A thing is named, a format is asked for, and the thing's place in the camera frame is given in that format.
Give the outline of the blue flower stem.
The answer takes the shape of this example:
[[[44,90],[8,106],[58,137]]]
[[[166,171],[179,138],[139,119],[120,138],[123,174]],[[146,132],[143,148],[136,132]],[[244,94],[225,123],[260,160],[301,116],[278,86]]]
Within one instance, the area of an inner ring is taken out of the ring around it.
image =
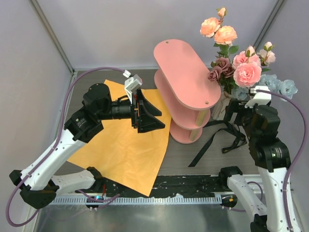
[[[298,92],[297,87],[293,80],[281,81],[275,74],[263,74],[261,75],[260,81],[254,84],[255,86],[267,86],[269,91],[281,94],[289,99],[293,98],[293,95]],[[233,98],[240,101],[248,98],[249,89],[243,87],[237,87],[231,91]]]

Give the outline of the orange flower bouquet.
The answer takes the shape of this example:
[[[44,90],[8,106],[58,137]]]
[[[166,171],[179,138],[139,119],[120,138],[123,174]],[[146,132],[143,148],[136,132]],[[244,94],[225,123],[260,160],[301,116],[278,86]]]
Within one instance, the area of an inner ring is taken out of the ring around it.
[[[157,89],[142,92],[162,112],[163,129],[138,133],[130,119],[104,120],[104,129],[68,161],[95,167],[103,177],[149,196],[167,150],[171,115]]]

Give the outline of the small pink flower stem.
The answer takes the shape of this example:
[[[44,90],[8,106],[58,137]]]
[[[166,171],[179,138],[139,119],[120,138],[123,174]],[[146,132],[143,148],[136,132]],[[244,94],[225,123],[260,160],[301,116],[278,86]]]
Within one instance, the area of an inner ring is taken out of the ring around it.
[[[261,59],[252,46],[235,55],[232,67],[233,79],[239,87],[252,87],[261,78]]]

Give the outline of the mauve flower stem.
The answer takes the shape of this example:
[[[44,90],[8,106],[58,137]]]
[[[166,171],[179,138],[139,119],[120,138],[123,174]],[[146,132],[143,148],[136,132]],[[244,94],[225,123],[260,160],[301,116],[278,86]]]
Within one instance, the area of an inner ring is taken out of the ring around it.
[[[216,81],[223,90],[231,94],[235,87],[233,74],[235,69],[232,67],[229,58],[219,57],[215,62],[211,63],[212,70],[208,73],[208,80]]]

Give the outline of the orange rose stem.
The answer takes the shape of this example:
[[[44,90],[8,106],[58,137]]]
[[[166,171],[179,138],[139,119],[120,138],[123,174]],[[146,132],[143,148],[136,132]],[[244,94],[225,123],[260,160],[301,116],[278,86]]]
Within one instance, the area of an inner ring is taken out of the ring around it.
[[[233,42],[238,38],[236,30],[229,25],[224,25],[224,19],[227,15],[227,9],[221,7],[216,9],[217,17],[205,19],[200,26],[200,35],[206,38],[213,38],[214,47],[220,49],[217,57],[228,58],[231,54],[238,51],[238,46]]]

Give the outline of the pink rose stem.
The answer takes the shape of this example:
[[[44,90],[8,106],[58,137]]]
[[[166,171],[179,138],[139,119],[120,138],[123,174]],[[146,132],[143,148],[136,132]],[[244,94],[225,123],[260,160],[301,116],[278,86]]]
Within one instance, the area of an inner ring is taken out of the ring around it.
[[[273,49],[272,42],[267,42],[264,44],[263,48],[258,52],[258,56],[261,59],[262,66],[269,66],[270,64],[276,61],[276,55],[272,51]]]

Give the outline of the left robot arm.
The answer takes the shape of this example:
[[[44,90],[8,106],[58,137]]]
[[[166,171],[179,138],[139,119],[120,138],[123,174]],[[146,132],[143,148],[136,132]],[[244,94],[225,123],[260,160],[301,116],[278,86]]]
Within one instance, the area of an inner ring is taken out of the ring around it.
[[[95,167],[63,177],[56,176],[55,172],[103,130],[103,120],[130,119],[132,127],[139,133],[165,127],[157,119],[162,115],[161,111],[146,100],[140,87],[134,88],[133,95],[112,101],[106,84],[94,84],[83,95],[82,104],[82,108],[64,124],[60,137],[51,148],[26,169],[13,170],[9,175],[21,190],[23,201],[35,209],[46,207],[64,193],[83,189],[97,193],[102,189],[104,178]]]

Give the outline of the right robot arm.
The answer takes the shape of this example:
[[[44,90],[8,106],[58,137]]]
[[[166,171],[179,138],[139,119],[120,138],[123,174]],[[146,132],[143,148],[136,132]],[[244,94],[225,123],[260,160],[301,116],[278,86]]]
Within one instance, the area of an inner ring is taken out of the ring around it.
[[[249,141],[249,152],[258,168],[264,187],[266,203],[254,194],[237,166],[222,168],[218,185],[224,191],[231,190],[246,211],[252,232],[299,232],[300,226],[291,212],[291,222],[285,215],[284,201],[293,210],[290,182],[284,178],[291,166],[287,146],[277,137],[280,118],[278,111],[268,103],[246,108],[238,100],[226,107],[225,117],[229,121],[236,114],[234,123],[242,126]]]

